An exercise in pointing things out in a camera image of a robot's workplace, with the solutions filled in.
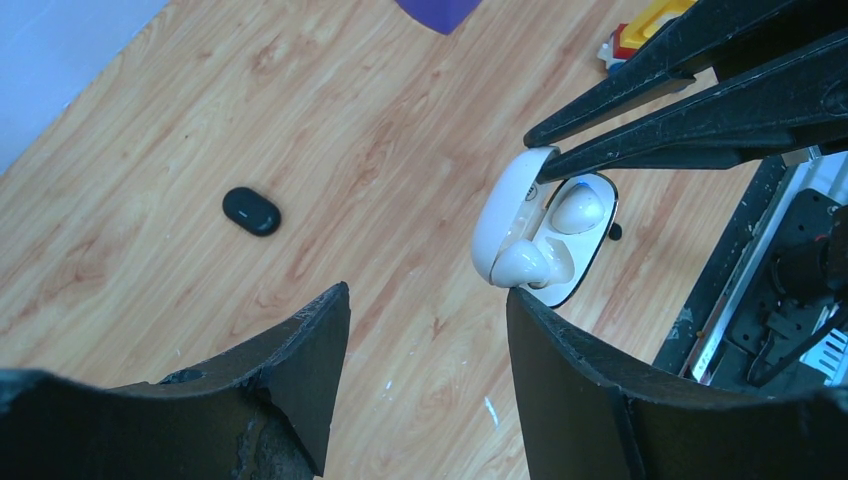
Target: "black cable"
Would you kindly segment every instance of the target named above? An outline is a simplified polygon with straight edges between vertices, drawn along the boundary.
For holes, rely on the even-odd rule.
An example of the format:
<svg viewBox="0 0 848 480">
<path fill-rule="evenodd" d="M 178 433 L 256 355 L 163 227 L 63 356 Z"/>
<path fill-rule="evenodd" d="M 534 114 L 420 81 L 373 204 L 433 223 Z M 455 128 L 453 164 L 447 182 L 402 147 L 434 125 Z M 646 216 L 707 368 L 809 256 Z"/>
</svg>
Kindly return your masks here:
<svg viewBox="0 0 848 480">
<path fill-rule="evenodd" d="M 786 370 L 786 368 L 795 360 L 801 358 L 807 350 L 816 346 L 825 336 L 827 336 L 828 333 L 831 332 L 831 330 L 834 328 L 841 328 L 848 323 L 848 308 L 843 307 L 842 304 L 840 304 L 838 308 L 839 310 L 837 310 L 832 317 L 824 322 L 824 325 L 822 325 L 821 328 L 799 343 L 792 349 L 791 352 L 777 362 L 774 367 L 763 372 L 762 364 L 765 361 L 765 354 L 768 353 L 768 351 L 774 346 L 774 333 L 769 333 L 766 344 L 763 345 L 763 349 L 760 350 L 760 353 L 751 363 L 751 368 L 748 369 L 748 375 L 745 378 L 748 383 L 755 387 L 762 387 L 772 381 L 780 372 Z"/>
</svg>

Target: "white earbud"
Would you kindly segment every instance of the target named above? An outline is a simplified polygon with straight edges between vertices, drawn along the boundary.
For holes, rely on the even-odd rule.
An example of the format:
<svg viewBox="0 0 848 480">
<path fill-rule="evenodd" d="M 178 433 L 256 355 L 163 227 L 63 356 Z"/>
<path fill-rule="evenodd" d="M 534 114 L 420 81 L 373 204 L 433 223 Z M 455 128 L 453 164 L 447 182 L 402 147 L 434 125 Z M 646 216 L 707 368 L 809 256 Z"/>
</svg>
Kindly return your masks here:
<svg viewBox="0 0 848 480">
<path fill-rule="evenodd" d="M 604 204 L 589 185 L 578 183 L 565 194 L 551 225 L 566 235 L 588 232 L 604 221 Z"/>
<path fill-rule="evenodd" d="M 541 250 L 521 239 L 504 250 L 492 268 L 492 284 L 501 288 L 529 284 L 544 288 L 574 278 L 574 259 L 562 240 L 546 238 Z"/>
<path fill-rule="evenodd" d="M 521 239 L 498 255 L 491 275 L 492 285 L 500 288 L 544 284 L 551 276 L 551 266 L 533 242 Z"/>
</svg>

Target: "wooden floor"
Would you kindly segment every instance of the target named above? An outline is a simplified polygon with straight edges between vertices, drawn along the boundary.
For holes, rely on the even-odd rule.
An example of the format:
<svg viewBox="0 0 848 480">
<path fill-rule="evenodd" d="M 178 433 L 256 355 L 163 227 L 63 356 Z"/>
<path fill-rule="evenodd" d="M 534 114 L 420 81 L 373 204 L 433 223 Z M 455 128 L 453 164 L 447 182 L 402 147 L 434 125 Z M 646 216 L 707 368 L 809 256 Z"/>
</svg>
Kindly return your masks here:
<svg viewBox="0 0 848 480">
<path fill-rule="evenodd" d="M 326 478 L 526 478 L 471 232 L 647 3 L 484 0 L 443 37 L 390 0 L 172 2 L 0 179 L 0 365 L 158 381 L 347 281 Z M 560 313 L 650 361 L 753 168 L 611 172 L 624 239 Z M 224 217 L 239 185 L 283 209 L 275 235 Z"/>
</svg>

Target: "scuff mark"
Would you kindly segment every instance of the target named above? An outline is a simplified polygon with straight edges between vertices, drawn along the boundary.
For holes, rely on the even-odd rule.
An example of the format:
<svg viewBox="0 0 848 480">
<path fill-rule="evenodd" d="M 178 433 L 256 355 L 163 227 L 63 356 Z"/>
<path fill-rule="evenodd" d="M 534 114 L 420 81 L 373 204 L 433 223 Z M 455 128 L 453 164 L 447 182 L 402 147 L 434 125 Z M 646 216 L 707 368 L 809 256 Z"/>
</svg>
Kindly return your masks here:
<svg viewBox="0 0 848 480">
<path fill-rule="evenodd" d="M 486 410 L 489 411 L 489 415 L 492 416 L 492 421 L 495 422 L 495 430 L 501 426 L 501 421 L 498 420 L 498 412 L 495 411 L 495 406 L 492 405 L 492 401 L 489 400 L 489 397 L 484 397 L 483 402 L 486 404 Z"/>
<path fill-rule="evenodd" d="M 256 412 L 253 417 L 247 422 L 247 428 L 238 436 L 238 450 L 236 450 L 236 458 L 238 459 L 236 467 L 230 471 L 232 478 L 241 478 L 241 474 L 247 469 L 250 464 L 251 451 L 251 431 L 256 426 Z"/>
<path fill-rule="evenodd" d="M 695 323 L 695 316 L 692 315 L 691 308 L 684 308 L 680 311 L 680 315 L 677 316 L 677 320 L 674 321 L 674 325 L 671 326 L 671 330 L 665 338 L 666 341 L 680 339 L 680 327 L 682 327 L 684 323 L 688 323 L 689 325 Z"/>
</svg>

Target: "white wall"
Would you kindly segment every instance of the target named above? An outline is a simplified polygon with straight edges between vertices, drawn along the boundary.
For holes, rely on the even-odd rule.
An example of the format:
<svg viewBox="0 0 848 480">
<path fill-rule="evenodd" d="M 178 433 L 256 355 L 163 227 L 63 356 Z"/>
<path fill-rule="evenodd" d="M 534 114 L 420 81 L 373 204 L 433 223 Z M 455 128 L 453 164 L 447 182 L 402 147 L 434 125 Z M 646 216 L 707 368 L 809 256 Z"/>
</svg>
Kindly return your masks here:
<svg viewBox="0 0 848 480">
<path fill-rule="evenodd" d="M 0 0 L 0 173 L 167 0 Z"/>
</svg>

